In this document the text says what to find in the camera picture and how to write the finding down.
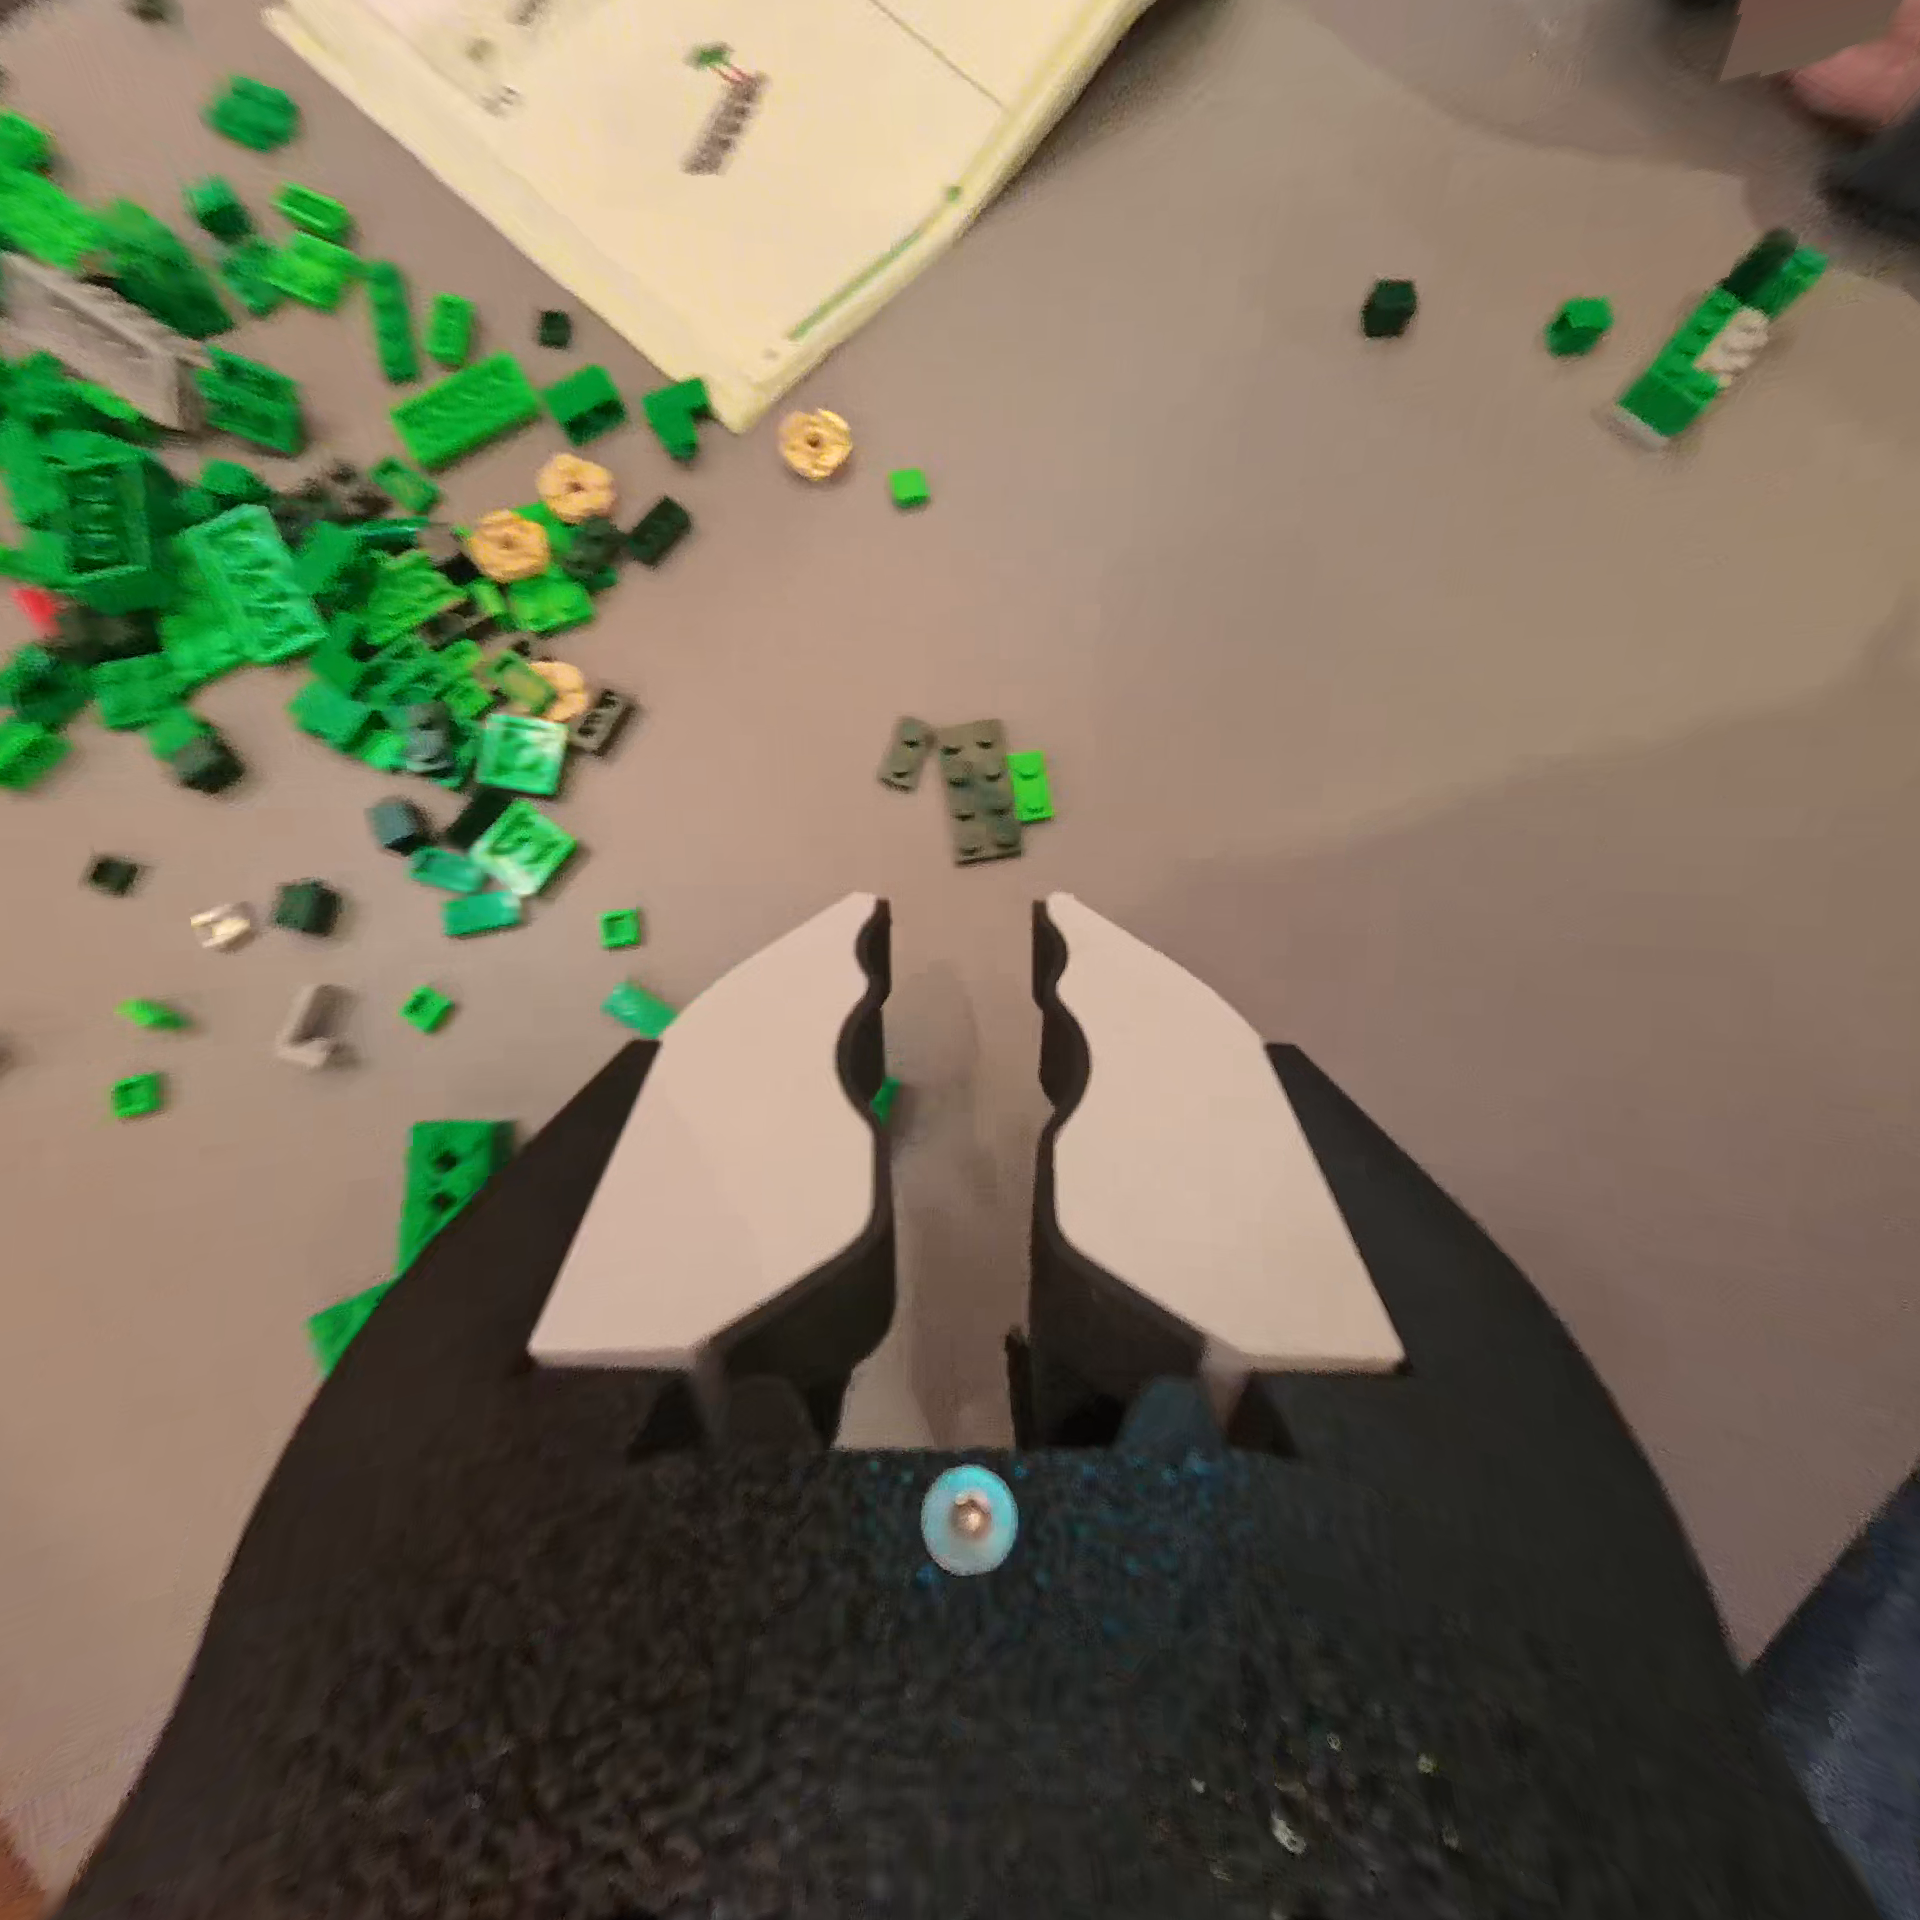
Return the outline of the green long plate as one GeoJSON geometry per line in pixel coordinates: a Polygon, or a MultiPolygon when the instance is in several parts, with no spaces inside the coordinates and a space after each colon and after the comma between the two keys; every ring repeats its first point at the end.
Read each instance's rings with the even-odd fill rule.
{"type": "Polygon", "coordinates": [[[515,1120],[421,1120],[412,1127],[391,1274],[407,1270],[512,1160],[515,1120]]]}
{"type": "Polygon", "coordinates": [[[391,1288],[394,1279],[379,1279],[312,1311],[304,1320],[306,1349],[310,1351],[320,1380],[327,1380],[333,1374],[340,1357],[364,1333],[367,1319],[383,1303],[391,1288]]]}

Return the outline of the grey desk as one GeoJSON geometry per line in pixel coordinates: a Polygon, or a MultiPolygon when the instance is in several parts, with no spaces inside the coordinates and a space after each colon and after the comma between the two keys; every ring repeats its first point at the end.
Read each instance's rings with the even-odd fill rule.
{"type": "Polygon", "coordinates": [[[4,792],[4,1830],[62,1914],[1874,1914],[1746,1677],[1915,1468],[1915,301],[1765,226],[1658,4],[1149,4],[555,640],[636,708],[450,938],[304,672],[4,792]],[[1359,335],[1410,279],[1396,340],[1359,335]],[[1588,353],[1546,324],[1610,297],[1588,353]],[[887,472],[922,466],[898,512],[887,472]],[[898,716],[1053,821],[955,866],[898,716]],[[1068,890],[1255,1026],[1404,1344],[1295,1448],[1021,1448],[1068,890]],[[892,906],[896,1317],[780,1392],[528,1338],[654,1045],[892,906]],[[272,1045],[347,988],[351,1064],[272,1045]],[[512,1160],[394,1278],[421,1120],[512,1160]],[[327,1380],[304,1320],[379,1279],[327,1380]]]}

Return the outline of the grey long brick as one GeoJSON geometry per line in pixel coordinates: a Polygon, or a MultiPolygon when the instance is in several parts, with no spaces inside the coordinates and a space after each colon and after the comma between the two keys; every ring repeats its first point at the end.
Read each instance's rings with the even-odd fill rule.
{"type": "Polygon", "coordinates": [[[15,346],[47,351],[175,434],[205,424],[198,372],[208,350],[159,324],[106,284],[4,253],[4,326],[15,346]]]}

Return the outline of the person's blue trouser leg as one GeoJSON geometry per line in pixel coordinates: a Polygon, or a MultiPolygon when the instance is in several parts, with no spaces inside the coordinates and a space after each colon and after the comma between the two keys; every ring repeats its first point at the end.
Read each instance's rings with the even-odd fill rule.
{"type": "Polygon", "coordinates": [[[1751,1665],[1766,1724],[1874,1906],[1917,1914],[1917,1477],[1751,1665]]]}

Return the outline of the dark green plate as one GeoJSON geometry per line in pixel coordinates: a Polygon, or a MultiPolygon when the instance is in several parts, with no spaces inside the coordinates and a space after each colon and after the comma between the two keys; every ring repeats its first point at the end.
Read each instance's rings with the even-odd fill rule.
{"type": "Polygon", "coordinates": [[[943,790],[950,861],[975,866],[1024,849],[1024,828],[996,718],[938,726],[934,760],[943,790]]]}

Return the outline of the pale green instruction booklet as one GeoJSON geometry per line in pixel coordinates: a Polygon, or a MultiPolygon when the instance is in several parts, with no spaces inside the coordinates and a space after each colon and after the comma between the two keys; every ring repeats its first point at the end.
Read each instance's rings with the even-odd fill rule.
{"type": "Polygon", "coordinates": [[[284,1],[263,23],[757,424],[1018,177],[1148,1],[284,1]]]}

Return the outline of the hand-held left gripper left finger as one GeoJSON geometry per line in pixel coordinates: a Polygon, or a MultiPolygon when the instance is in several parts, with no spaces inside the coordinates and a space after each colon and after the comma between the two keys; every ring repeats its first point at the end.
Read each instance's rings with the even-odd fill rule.
{"type": "Polygon", "coordinates": [[[834,1445],[896,1317],[892,906],[847,893],[666,1029],[528,1338],[560,1370],[679,1376],[722,1418],[790,1397],[834,1445]]]}

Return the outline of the pile of green toy bricks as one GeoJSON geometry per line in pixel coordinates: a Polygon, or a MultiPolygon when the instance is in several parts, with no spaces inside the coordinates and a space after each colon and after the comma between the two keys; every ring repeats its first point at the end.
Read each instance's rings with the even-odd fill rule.
{"type": "Polygon", "coordinates": [[[528,663],[589,628],[622,567],[659,568],[693,533],[686,502],[660,496],[634,526],[564,526],[536,496],[536,470],[622,417],[600,367],[546,388],[498,351],[461,358],[470,306],[434,306],[428,346],[439,384],[391,408],[400,457],[365,470],[333,464],[299,487],[254,466],[170,447],[196,437],[245,441],[293,461],[306,453],[301,386],[234,351],[237,297],[254,320],[278,303],[333,310],[355,286],[386,378],[415,378],[410,284],[388,258],[351,246],[339,200],[288,182],[266,237],[224,176],[183,182],[198,252],[154,208],[92,202],[72,188],[56,136],[4,105],[4,253],[96,281],[208,350],[205,424],[175,434],[47,351],[4,350],[4,589],[34,640],[4,656],[4,792],[34,796],[69,757],[71,729],[138,733],[183,792],[219,800],[250,769],[194,697],[234,672],[301,669],[293,724],[336,753],[466,800],[453,838],[410,802],[370,810],[379,846],[439,888],[450,938],[522,924],[575,855],[539,805],[570,759],[598,753],[626,724],[619,688],[588,682],[572,726],[531,711],[543,686],[528,663]],[[554,564],[493,585],[460,527],[515,510],[543,521],[554,564]]]}

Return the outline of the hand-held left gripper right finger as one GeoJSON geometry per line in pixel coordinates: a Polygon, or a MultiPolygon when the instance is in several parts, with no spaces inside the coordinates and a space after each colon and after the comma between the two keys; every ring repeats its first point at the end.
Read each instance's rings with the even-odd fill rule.
{"type": "Polygon", "coordinates": [[[1085,900],[1030,910],[1040,1132],[1021,1448],[1295,1448],[1274,1383],[1392,1376],[1402,1334],[1252,1024],[1085,900]]]}

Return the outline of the green brick assembly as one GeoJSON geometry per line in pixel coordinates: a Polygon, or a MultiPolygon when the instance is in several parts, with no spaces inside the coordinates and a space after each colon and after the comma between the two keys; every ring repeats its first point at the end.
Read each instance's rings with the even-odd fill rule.
{"type": "Polygon", "coordinates": [[[1610,423],[1645,447],[1682,441],[1746,378],[1779,320],[1829,266],[1827,252],[1797,231],[1765,231],[1619,393],[1610,423]]]}

